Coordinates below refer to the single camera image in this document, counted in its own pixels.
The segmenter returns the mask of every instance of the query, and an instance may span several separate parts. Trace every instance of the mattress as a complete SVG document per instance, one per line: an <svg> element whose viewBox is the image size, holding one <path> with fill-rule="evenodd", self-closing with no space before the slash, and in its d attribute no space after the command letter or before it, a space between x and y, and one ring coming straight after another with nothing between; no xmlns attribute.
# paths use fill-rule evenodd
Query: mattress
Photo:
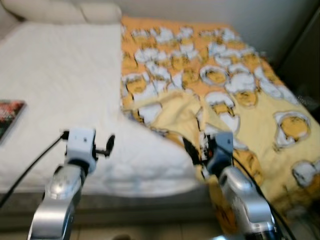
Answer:
<svg viewBox="0 0 320 240"><path fill-rule="evenodd" d="M198 186L189 155L120 112L121 26L24 23L0 46L0 96L27 107L0 145L0 192L71 127L96 129L103 148L111 134L110 158L100 157L83 194L163 197ZM44 190L66 144L37 164L18 192Z"/></svg>

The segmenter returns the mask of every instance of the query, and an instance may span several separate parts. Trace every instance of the white pillow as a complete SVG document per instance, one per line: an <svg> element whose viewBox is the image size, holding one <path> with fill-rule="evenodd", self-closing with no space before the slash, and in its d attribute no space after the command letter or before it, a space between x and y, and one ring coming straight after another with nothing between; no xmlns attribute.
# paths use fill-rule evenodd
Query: white pillow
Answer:
<svg viewBox="0 0 320 240"><path fill-rule="evenodd" d="M1 0L10 12L29 21L54 24L106 24L121 20L121 9L110 2Z"/></svg>

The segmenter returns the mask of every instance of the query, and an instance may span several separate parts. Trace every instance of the floor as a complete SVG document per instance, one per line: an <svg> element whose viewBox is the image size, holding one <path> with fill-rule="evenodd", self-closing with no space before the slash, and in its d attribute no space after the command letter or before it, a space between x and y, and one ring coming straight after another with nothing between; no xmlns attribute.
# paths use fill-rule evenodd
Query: floor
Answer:
<svg viewBox="0 0 320 240"><path fill-rule="evenodd" d="M318 240L305 222L291 226L297 240ZM167 225L131 225L74 229L70 240L112 240L119 235L132 240L210 240L222 234L216 222L177 223ZM0 233L1 240L26 240L27 232Z"/></svg>

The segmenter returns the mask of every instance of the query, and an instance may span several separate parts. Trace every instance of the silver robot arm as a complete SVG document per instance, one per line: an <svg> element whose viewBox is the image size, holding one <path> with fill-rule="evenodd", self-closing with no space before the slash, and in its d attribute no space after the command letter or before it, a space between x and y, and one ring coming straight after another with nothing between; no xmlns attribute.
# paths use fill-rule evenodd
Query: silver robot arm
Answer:
<svg viewBox="0 0 320 240"><path fill-rule="evenodd" d="M109 156L115 136L107 142L106 150L95 145L96 131L72 128L66 144L64 165L58 166L37 208L28 240L69 240L75 209L87 174L96 169L97 154Z"/></svg>
<svg viewBox="0 0 320 240"><path fill-rule="evenodd" d="M267 200L257 192L254 183L233 166L233 134L218 133L209 143L209 147L212 157L204 164L203 176L217 176L244 239L280 240Z"/></svg>

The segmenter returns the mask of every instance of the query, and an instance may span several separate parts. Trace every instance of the book cover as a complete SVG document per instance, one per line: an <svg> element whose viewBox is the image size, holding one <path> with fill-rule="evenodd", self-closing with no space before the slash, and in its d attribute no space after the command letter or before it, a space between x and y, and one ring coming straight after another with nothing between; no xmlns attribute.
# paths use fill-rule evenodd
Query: book cover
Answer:
<svg viewBox="0 0 320 240"><path fill-rule="evenodd" d="M26 103L21 100L0 100L0 143L19 117Z"/></svg>

